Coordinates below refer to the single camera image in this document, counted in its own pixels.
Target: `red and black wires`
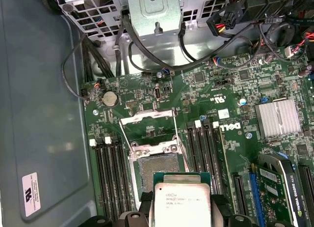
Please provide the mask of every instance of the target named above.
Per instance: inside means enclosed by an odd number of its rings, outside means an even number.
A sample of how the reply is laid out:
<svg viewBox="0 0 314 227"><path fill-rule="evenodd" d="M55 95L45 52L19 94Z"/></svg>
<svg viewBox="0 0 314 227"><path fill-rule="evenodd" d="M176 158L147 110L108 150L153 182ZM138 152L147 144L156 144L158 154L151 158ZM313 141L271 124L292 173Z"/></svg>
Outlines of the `red and black wires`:
<svg viewBox="0 0 314 227"><path fill-rule="evenodd" d="M305 35L304 39L300 43L297 44L297 46L294 48L292 53L296 53L300 49L300 47L302 45L304 45L306 40L309 40L309 42L314 42L314 33L306 32L305 34L306 35Z"/></svg>

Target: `capacitor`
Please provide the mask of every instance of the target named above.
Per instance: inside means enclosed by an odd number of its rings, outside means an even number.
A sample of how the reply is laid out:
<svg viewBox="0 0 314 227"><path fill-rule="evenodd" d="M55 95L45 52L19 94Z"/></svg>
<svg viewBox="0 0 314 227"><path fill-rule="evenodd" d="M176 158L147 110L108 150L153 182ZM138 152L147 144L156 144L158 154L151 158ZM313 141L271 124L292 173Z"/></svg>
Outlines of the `capacitor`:
<svg viewBox="0 0 314 227"><path fill-rule="evenodd" d="M103 95L102 101L107 107L112 108L118 104L119 98L116 93L108 91Z"/></svg>
<svg viewBox="0 0 314 227"><path fill-rule="evenodd" d="M156 73L157 78L162 78L162 73L159 71Z"/></svg>
<svg viewBox="0 0 314 227"><path fill-rule="evenodd" d="M205 115L200 115L200 120L203 121L206 119L206 116Z"/></svg>
<svg viewBox="0 0 314 227"><path fill-rule="evenodd" d="M250 139L253 137L253 134L250 133L250 132L248 132L248 133L245 134L245 137L246 137L248 140L250 140Z"/></svg>
<svg viewBox="0 0 314 227"><path fill-rule="evenodd" d="M298 77L302 78L307 75L309 75L313 70L312 65L304 66L300 69L300 72L298 73Z"/></svg>
<svg viewBox="0 0 314 227"><path fill-rule="evenodd" d="M245 98L240 98L237 104L239 106L244 106L246 104L246 99Z"/></svg>

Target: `sticker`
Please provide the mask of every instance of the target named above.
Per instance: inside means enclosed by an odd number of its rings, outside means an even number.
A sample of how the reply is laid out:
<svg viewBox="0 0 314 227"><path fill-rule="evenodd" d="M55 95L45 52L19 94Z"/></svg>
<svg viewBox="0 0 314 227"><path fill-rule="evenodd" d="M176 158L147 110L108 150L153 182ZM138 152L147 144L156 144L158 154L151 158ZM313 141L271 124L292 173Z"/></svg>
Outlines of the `sticker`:
<svg viewBox="0 0 314 227"><path fill-rule="evenodd" d="M269 192L271 192L272 194L278 196L278 192L277 190L273 189L272 187L269 187L268 185L266 185L266 188Z"/></svg>
<svg viewBox="0 0 314 227"><path fill-rule="evenodd" d="M272 180L272 181L277 182L277 176L274 175L274 174L272 174L272 173L270 173L270 172L268 172L268 171L265 171L265 170L260 169L260 174L261 174L262 176L264 176L264 177L266 177L266 178Z"/></svg>
<svg viewBox="0 0 314 227"><path fill-rule="evenodd" d="M228 109L218 110L219 119L226 119L229 118L229 111Z"/></svg>
<svg viewBox="0 0 314 227"><path fill-rule="evenodd" d="M24 206L26 217L40 209L39 188L37 173L25 175L22 178Z"/></svg>

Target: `heatsink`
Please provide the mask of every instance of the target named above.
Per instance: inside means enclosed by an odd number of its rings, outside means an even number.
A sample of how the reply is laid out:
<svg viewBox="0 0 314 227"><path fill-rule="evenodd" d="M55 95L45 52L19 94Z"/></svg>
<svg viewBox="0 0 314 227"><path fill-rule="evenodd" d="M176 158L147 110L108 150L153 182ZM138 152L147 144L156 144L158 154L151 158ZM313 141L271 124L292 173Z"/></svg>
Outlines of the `heatsink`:
<svg viewBox="0 0 314 227"><path fill-rule="evenodd" d="M255 106L261 137L277 137L301 132L293 99Z"/></svg>

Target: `chip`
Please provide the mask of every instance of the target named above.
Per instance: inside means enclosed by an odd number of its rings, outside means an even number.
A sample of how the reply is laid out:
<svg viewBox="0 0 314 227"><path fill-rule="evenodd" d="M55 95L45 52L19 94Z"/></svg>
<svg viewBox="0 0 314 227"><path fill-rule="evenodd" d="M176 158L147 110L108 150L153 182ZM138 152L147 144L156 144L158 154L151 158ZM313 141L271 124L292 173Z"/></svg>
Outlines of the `chip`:
<svg viewBox="0 0 314 227"><path fill-rule="evenodd" d="M298 150L299 155L308 154L308 148L306 147L306 144L299 144L296 146L296 149Z"/></svg>
<svg viewBox="0 0 314 227"><path fill-rule="evenodd" d="M199 72L199 73L196 73L194 75L194 78L195 78L195 82L196 83L200 83L200 82L204 82L204 74L202 72Z"/></svg>
<svg viewBox="0 0 314 227"><path fill-rule="evenodd" d="M290 73L294 72L294 67L293 67L293 66L288 66L288 71L289 71Z"/></svg>
<svg viewBox="0 0 314 227"><path fill-rule="evenodd" d="M239 75L240 75L240 80L242 81L250 79L249 72L247 70L239 71Z"/></svg>

